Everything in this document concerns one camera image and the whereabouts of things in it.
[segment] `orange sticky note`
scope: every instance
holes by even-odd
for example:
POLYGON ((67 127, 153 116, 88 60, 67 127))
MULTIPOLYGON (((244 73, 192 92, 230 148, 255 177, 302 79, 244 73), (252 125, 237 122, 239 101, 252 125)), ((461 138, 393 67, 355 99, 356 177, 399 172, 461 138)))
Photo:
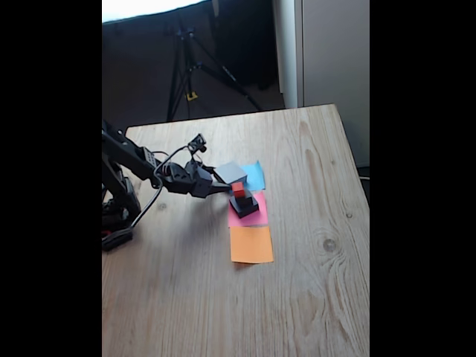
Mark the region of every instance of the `orange sticky note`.
POLYGON ((274 262, 269 227, 230 227, 231 261, 274 262))

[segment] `wood knot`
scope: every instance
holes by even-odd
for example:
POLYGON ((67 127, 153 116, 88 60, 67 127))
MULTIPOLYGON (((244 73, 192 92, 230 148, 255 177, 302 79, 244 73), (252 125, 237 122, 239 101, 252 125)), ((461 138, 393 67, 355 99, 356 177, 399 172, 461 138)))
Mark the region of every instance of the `wood knot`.
POLYGON ((335 241, 333 239, 326 239, 323 246, 325 251, 332 252, 335 250, 335 241))

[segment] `red block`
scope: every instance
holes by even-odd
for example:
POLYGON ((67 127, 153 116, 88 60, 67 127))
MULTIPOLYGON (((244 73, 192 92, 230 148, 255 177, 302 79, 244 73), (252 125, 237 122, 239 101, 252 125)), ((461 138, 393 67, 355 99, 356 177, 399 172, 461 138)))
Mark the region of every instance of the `red block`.
POLYGON ((243 187, 242 182, 235 182, 234 184, 231 184, 231 189, 233 190, 233 195, 235 198, 245 196, 245 188, 243 187))

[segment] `black cable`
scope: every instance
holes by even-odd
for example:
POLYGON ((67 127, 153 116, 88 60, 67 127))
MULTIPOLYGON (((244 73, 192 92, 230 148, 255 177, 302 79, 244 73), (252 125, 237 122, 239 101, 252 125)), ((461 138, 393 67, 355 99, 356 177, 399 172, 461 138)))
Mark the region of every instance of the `black cable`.
POLYGON ((203 164, 202 158, 197 153, 195 153, 194 155, 196 155, 196 157, 200 159, 200 166, 201 166, 203 164))
POLYGON ((164 155, 169 155, 165 151, 157 150, 157 151, 152 151, 152 154, 164 154, 164 155))
POLYGON ((188 103, 188 98, 187 99, 187 116, 188 116, 188 120, 190 120, 190 104, 188 103))
MULTIPOLYGON (((161 191, 162 191, 162 188, 164 187, 164 183, 162 181, 162 179, 157 176, 157 171, 162 167, 164 166, 164 164, 166 162, 168 162, 177 152, 179 152, 180 150, 183 150, 183 149, 187 149, 188 148, 188 145, 184 145, 182 147, 179 147, 176 151, 174 151, 171 155, 168 155, 167 158, 165 160, 163 160, 154 170, 154 173, 153 175, 159 180, 159 186, 158 186, 158 189, 157 191, 154 193, 154 196, 152 196, 152 198, 149 200, 149 202, 147 202, 147 205, 146 207, 142 210, 142 212, 139 213, 139 215, 137 217, 135 217, 135 219, 132 221, 131 225, 128 227, 128 228, 124 228, 122 229, 121 231, 124 231, 124 232, 127 232, 127 231, 130 231, 132 228, 134 228, 138 223, 139 221, 142 219, 142 217, 147 213, 147 211, 149 210, 149 208, 154 204, 155 200, 158 198, 158 195, 161 194, 161 191)), ((104 238, 102 238, 102 240, 105 240, 107 238, 109 238, 111 235, 117 235, 118 234, 118 231, 116 232, 112 232, 111 234, 105 236, 104 238)))

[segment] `wood grain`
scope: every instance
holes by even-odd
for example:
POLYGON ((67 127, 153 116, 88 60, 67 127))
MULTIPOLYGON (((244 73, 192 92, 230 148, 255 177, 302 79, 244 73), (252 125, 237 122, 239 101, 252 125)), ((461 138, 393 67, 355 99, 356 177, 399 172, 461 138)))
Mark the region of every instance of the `wood grain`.
MULTIPOLYGON (((230 261, 225 194, 165 190, 133 241, 103 253, 103 356, 368 356, 369 207, 336 107, 141 126, 127 136, 172 152, 199 132, 206 164, 260 160, 274 263, 230 261)), ((153 189, 128 176, 144 206, 153 189)))

